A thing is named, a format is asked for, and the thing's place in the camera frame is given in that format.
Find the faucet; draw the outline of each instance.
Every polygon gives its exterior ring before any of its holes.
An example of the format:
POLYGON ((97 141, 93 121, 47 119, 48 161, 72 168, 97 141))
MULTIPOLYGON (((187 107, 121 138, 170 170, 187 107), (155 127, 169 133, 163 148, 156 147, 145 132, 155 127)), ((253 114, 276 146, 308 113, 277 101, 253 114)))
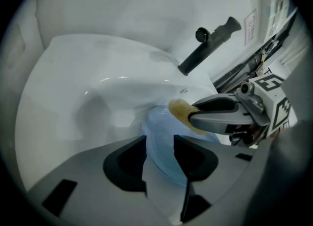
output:
POLYGON ((241 30, 241 26, 233 17, 229 17, 226 24, 218 26, 212 34, 205 28, 199 28, 196 31, 196 39, 201 44, 178 66, 178 69, 184 75, 188 75, 219 46, 225 43, 233 32, 238 30, 241 30))

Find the faucet spout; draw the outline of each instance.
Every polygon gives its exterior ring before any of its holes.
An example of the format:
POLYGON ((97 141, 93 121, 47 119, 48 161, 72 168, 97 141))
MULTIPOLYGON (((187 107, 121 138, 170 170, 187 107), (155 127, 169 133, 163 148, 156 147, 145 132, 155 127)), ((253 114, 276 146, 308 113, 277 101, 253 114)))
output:
POLYGON ((199 28, 196 32, 196 38, 201 44, 178 66, 178 69, 184 75, 188 75, 219 46, 225 43, 233 32, 238 30, 241 30, 241 26, 233 17, 229 17, 226 24, 218 26, 212 34, 204 28, 199 28))

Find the translucent blue bowl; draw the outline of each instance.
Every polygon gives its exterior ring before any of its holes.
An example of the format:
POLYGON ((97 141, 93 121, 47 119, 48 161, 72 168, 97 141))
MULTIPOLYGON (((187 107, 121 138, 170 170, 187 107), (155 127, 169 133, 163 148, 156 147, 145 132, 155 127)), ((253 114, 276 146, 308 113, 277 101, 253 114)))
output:
POLYGON ((152 108, 142 123, 142 130, 147 136, 147 153, 156 166, 181 185, 187 185, 187 178, 174 156, 174 135, 191 136, 206 140, 208 143, 220 143, 214 133, 199 136, 191 131, 169 112, 167 106, 152 108))

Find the label on wall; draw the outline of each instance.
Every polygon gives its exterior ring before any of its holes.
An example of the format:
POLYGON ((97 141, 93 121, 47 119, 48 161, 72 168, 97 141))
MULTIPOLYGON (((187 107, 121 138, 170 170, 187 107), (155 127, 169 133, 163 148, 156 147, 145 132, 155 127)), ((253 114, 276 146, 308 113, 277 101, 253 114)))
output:
POLYGON ((256 9, 245 19, 245 46, 256 37, 257 12, 256 9))

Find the yellow sponge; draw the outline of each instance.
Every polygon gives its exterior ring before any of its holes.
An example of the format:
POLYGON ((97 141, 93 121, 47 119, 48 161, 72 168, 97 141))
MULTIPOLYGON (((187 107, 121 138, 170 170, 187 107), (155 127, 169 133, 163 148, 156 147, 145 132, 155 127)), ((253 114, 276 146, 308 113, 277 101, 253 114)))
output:
POLYGON ((169 102, 168 104, 168 110, 170 113, 176 117, 177 120, 179 120, 182 124, 187 126, 190 130, 192 130, 197 135, 203 136, 207 131, 199 130, 191 125, 191 123, 188 120, 188 116, 190 113, 198 112, 200 111, 195 106, 190 105, 183 99, 174 99, 169 102))

